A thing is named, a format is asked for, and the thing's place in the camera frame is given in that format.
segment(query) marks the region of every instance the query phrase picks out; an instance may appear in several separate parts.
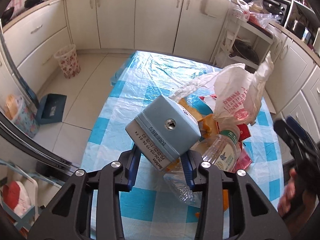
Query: plastic table cover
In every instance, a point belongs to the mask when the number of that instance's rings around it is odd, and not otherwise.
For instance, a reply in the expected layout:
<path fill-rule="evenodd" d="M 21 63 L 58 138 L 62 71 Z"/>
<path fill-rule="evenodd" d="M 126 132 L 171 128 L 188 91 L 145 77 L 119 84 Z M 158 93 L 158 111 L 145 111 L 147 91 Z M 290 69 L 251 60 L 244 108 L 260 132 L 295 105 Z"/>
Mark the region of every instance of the plastic table cover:
<path fill-rule="evenodd" d="M 137 51 L 111 79 L 114 85 L 92 129 L 81 168 L 87 172 L 102 169 L 131 149 L 133 141 L 125 126 L 157 96 L 169 96 L 185 82 L 204 73 L 219 71 L 210 65 L 156 53 Z M 197 90 L 188 97 L 212 91 Z M 249 127 L 251 137 L 244 141 L 253 163 L 246 169 L 276 208 L 284 190 L 283 168 L 278 138 L 267 105 L 256 124 Z M 96 222 L 96 199 L 92 205 L 92 229 Z M 120 193 L 120 209 L 126 240 L 194 239 L 198 208 L 180 203 L 158 172 L 142 155 L 135 186 Z M 228 238 L 229 217 L 224 213 L 224 234 Z"/>

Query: dustpan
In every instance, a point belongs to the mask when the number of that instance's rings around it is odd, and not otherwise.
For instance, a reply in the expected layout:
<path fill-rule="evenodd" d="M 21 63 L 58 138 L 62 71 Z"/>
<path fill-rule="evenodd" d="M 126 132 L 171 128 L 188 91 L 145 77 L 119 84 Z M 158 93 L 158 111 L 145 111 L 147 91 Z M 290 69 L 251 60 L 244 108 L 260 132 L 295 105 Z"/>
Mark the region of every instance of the dustpan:
<path fill-rule="evenodd" d="M 60 94 L 48 94 L 41 98 L 36 113 L 36 121 L 39 124 L 62 122 L 64 106 L 67 96 Z"/>

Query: white trash can with red flowers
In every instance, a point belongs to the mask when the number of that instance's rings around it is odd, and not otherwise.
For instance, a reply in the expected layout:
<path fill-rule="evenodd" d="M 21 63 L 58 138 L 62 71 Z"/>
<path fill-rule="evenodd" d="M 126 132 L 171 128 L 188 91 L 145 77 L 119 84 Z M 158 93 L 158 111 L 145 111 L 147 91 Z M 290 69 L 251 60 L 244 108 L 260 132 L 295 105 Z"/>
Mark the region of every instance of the white trash can with red flowers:
<path fill-rule="evenodd" d="M 74 44 L 67 45 L 58 50 L 54 54 L 54 58 L 58 60 L 65 78 L 75 77 L 81 70 Z"/>

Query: blue floral trash can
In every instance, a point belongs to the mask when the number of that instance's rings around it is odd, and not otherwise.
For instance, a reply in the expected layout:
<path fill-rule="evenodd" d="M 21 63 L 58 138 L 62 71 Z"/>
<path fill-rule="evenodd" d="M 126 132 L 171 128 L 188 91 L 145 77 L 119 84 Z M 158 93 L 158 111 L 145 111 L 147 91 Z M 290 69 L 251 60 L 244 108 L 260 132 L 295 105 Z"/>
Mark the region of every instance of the blue floral trash can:
<path fill-rule="evenodd" d="M 22 96 L 17 97 L 17 105 L 19 106 L 18 113 L 12 122 L 26 135 L 33 138 L 39 130 L 35 114 L 26 105 Z"/>

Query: silver screw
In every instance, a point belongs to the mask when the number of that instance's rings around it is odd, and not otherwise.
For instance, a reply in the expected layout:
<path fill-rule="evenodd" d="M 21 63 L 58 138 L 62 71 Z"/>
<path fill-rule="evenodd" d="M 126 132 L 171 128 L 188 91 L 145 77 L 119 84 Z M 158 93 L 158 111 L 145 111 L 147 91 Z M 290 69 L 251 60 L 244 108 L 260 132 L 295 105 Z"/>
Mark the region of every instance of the silver screw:
<path fill-rule="evenodd" d="M 174 128 L 176 128 L 176 121 L 173 119 L 168 119 L 167 121 L 165 121 L 164 127 L 166 127 L 168 130 L 173 130 Z"/>
<path fill-rule="evenodd" d="M 76 176 L 81 177 L 84 174 L 84 170 L 77 170 Z"/>
<path fill-rule="evenodd" d="M 112 167 L 112 168 L 118 168 L 118 167 L 120 167 L 120 165 L 121 165 L 120 162 L 113 162 L 113 163 L 111 163 L 111 167 Z"/>
<path fill-rule="evenodd" d="M 204 168 L 209 168 L 211 166 L 211 164 L 209 162 L 202 162 L 201 166 Z"/>
<path fill-rule="evenodd" d="M 247 173 L 244 170 L 238 170 L 237 174 L 241 177 L 245 176 Z"/>

